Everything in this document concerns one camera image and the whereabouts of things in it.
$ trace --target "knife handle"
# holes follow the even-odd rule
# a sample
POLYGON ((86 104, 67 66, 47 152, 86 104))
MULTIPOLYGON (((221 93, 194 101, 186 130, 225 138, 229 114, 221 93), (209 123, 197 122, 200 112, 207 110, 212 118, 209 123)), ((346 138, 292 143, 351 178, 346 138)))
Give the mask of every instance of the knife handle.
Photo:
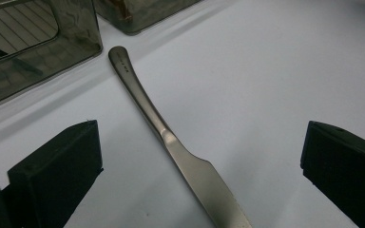
POLYGON ((171 129, 144 91, 132 67, 127 50, 124 47, 113 47, 108 53, 108 58, 147 122, 163 142, 163 133, 171 132, 171 129))

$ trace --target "silver knife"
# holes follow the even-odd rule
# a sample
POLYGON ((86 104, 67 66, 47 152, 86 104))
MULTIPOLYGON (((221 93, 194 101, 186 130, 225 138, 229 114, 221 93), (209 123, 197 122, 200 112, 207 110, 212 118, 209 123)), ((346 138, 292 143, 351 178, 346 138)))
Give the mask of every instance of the silver knife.
POLYGON ((124 47, 113 47, 109 60, 156 136, 180 169, 189 187, 218 228, 252 228, 233 194, 209 161, 184 148, 151 103, 124 47))

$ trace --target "metal knife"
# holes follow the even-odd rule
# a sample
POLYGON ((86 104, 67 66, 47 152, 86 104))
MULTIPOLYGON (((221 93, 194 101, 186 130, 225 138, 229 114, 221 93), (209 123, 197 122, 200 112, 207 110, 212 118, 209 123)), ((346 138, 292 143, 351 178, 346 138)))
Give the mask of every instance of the metal knife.
POLYGON ((113 47, 109 60, 149 125, 174 160, 189 187, 218 228, 252 228, 233 194, 209 161, 192 155, 165 123, 146 95, 124 47, 113 47))

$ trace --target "white table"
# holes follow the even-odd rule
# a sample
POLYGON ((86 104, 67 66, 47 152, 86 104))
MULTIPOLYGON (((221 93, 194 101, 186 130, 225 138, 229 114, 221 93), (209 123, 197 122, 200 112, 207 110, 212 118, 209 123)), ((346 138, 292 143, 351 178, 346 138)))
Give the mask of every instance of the white table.
POLYGON ((0 106, 6 172, 97 120, 104 168, 67 227, 213 227, 107 59, 128 49, 182 143, 209 160, 255 228, 356 227, 299 166, 309 121, 365 139, 365 5, 205 0, 137 36, 99 18, 103 53, 0 106))

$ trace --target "white surface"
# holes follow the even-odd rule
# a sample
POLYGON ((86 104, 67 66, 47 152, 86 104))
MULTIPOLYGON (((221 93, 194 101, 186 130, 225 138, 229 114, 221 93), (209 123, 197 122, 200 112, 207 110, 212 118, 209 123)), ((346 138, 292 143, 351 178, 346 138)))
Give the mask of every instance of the white surface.
POLYGON ((128 49, 155 106, 211 161, 255 228, 355 227, 299 167, 307 123, 365 139, 365 5, 205 0, 0 106, 6 171, 66 127, 99 123, 104 168, 67 227, 212 227, 107 59, 128 49))

